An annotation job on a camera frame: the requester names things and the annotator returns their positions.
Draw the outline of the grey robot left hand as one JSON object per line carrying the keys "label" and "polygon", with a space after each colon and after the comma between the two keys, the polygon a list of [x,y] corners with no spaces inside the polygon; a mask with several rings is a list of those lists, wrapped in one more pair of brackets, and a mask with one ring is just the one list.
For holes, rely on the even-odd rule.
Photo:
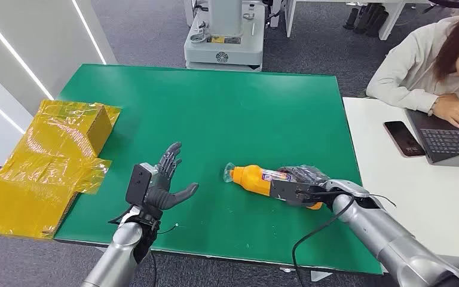
{"label": "grey robot left hand", "polygon": [[184,190],[176,193],[170,192],[171,181],[175,171],[182,162],[181,158],[178,158],[181,149],[181,142],[174,142],[171,144],[162,157],[158,164],[155,165],[157,169],[157,183],[149,188],[146,196],[145,203],[156,207],[159,210],[167,210],[188,198],[192,197],[199,187],[199,184],[193,182],[189,184]]}

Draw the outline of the person's hand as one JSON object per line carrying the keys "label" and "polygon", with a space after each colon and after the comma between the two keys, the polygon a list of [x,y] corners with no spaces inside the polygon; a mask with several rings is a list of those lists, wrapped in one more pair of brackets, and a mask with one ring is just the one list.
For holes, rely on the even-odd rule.
{"label": "person's hand", "polygon": [[459,129],[459,98],[456,94],[439,96],[432,107],[432,113]]}

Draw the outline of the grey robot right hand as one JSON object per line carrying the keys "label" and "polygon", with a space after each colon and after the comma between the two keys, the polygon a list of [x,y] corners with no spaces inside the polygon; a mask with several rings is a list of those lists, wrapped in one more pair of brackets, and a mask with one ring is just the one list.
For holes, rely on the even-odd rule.
{"label": "grey robot right hand", "polygon": [[306,183],[324,187],[330,177],[314,166],[283,166],[278,169],[279,172],[291,174],[296,182]]}

